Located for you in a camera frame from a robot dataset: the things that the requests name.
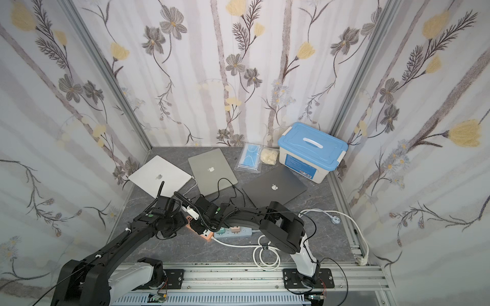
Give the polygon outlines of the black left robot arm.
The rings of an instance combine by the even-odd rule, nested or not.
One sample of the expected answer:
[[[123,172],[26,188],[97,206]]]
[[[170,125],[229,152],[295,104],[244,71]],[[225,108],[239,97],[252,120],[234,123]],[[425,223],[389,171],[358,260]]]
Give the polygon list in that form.
[[[141,286],[160,289],[168,280],[161,260],[142,258],[120,273],[116,269],[143,243],[153,237],[174,238],[186,223],[181,202],[172,196],[158,195],[106,246],[62,267],[51,304],[111,305]]]

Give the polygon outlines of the blue-grey power strip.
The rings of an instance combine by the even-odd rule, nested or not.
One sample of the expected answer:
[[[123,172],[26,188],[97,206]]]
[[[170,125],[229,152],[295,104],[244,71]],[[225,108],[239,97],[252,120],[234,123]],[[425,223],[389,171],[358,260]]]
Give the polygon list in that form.
[[[240,238],[250,237],[253,233],[251,228],[236,226],[232,228],[221,228],[214,234],[216,238]]]

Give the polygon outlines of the orange power strip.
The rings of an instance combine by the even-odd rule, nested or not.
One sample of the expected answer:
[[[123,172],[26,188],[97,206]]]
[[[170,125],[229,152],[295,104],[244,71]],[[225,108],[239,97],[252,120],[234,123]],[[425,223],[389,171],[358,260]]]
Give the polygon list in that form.
[[[197,233],[195,230],[193,230],[193,229],[191,228],[191,221],[193,220],[193,218],[192,218],[190,215],[188,215],[188,216],[186,217],[186,220],[187,220],[187,222],[188,222],[188,224],[186,225],[186,227],[187,227],[189,230],[191,230],[193,233]],[[203,231],[203,233],[202,233],[202,234],[199,234],[199,236],[200,236],[201,238],[203,238],[204,240],[206,240],[206,241],[208,241],[208,242],[209,242],[209,241],[211,241],[211,240],[212,240],[212,238],[213,238],[213,236],[214,236],[214,233],[213,233],[213,232],[210,232],[210,231],[209,231],[209,230],[207,230],[207,229],[205,229],[205,230]]]

